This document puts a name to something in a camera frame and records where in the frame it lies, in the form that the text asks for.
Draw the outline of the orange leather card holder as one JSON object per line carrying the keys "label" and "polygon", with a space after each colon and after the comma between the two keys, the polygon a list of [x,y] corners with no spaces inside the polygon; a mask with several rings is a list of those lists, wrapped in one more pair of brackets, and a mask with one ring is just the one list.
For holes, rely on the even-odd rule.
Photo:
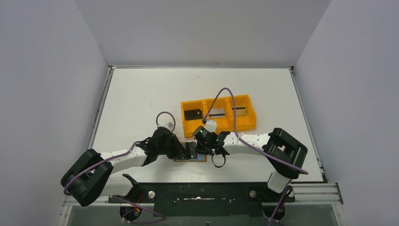
{"label": "orange leather card holder", "polygon": [[195,141],[181,142],[181,145],[184,151],[180,156],[173,159],[174,162],[207,162],[207,155],[198,152]]}

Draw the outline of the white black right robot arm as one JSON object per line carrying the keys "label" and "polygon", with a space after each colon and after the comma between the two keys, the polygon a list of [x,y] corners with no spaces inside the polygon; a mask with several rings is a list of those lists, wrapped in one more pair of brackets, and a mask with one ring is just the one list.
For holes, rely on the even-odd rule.
{"label": "white black right robot arm", "polygon": [[193,133],[199,149],[207,154],[261,155],[268,159],[274,168],[267,188],[275,193],[282,193],[287,185],[308,172],[302,168],[308,149],[281,128],[274,128],[268,134],[248,135],[222,131],[219,134],[199,126]]}

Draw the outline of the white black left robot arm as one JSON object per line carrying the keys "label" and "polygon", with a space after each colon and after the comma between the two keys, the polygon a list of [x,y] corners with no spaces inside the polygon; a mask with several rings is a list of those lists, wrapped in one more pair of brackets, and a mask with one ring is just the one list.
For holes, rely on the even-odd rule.
{"label": "white black left robot arm", "polygon": [[135,141],[129,149],[113,152],[86,150],[61,179],[64,194],[85,207],[102,196],[126,196],[135,186],[128,174],[117,172],[143,167],[160,155],[175,159],[187,154],[185,146],[166,127],[158,127],[151,137]]}

